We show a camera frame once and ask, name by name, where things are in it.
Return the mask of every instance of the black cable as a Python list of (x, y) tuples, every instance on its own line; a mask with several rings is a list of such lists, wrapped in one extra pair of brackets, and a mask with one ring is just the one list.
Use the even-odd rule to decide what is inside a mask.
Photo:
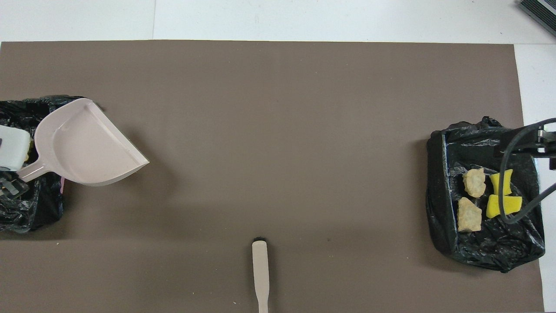
[(556, 118), (546, 119), (535, 124), (531, 124), (525, 128), (523, 128), (517, 135), (512, 138), (506, 150), (504, 151), (504, 155), (502, 156), (502, 162), (500, 164), (500, 180), (498, 181), (498, 206), (500, 207), (500, 218), (507, 224), (513, 224), (519, 221), (521, 218), (526, 216), (533, 208), (535, 208), (541, 200), (546, 198), (549, 194), (556, 190), (556, 183), (552, 186), (548, 187), (545, 191), (541, 192), (538, 196), (536, 196), (531, 202), (527, 203), (527, 205), (520, 210), (519, 213), (514, 215), (511, 218), (506, 216), (506, 212), (504, 211), (504, 172), (506, 171), (506, 167), (508, 166), (508, 159), (510, 158), (510, 154), (514, 150), (515, 145), (520, 141), (527, 133), (533, 130), (538, 130), (539, 127), (556, 123)]

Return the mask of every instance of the white plastic object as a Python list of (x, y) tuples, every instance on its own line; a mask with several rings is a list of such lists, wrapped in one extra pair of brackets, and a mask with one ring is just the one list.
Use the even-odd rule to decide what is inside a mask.
[(253, 242), (253, 277), (255, 279), (255, 294), (259, 301), (259, 313), (269, 311), (269, 255), (266, 241), (257, 240)]
[(48, 114), (34, 135), (36, 162), (17, 171), (24, 182), (47, 172), (73, 182), (103, 186), (136, 172), (148, 160), (90, 99)]
[(31, 135), (28, 132), (0, 125), (0, 170), (21, 169), (27, 159)]

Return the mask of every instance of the brush handle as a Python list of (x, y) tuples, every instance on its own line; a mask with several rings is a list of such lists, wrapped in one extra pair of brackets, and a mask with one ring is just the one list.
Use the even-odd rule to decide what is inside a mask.
[(255, 279), (255, 294), (259, 301), (259, 313), (269, 311), (269, 254), (266, 242), (255, 241), (253, 247), (253, 277)]

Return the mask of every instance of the dustpan handle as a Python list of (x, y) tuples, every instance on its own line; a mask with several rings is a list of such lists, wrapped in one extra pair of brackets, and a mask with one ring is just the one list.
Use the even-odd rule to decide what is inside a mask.
[(32, 180), (34, 180), (35, 178), (41, 176), (42, 174), (48, 173), (50, 172), (50, 170), (48, 170), (46, 168), (46, 165), (44, 164), (44, 162), (42, 162), (41, 160), (37, 160), (36, 162), (20, 169), (19, 171), (17, 171), (17, 175), (19, 175), (19, 178), (28, 183)]

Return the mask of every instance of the white floor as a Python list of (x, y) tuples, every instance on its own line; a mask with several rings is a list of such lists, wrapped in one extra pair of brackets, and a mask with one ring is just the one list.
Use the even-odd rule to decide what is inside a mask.
[[(0, 0), (0, 42), (150, 39), (512, 43), (524, 122), (556, 116), (556, 37), (515, 0)], [(556, 181), (539, 171), (541, 187)], [(556, 195), (543, 206), (556, 311)]]

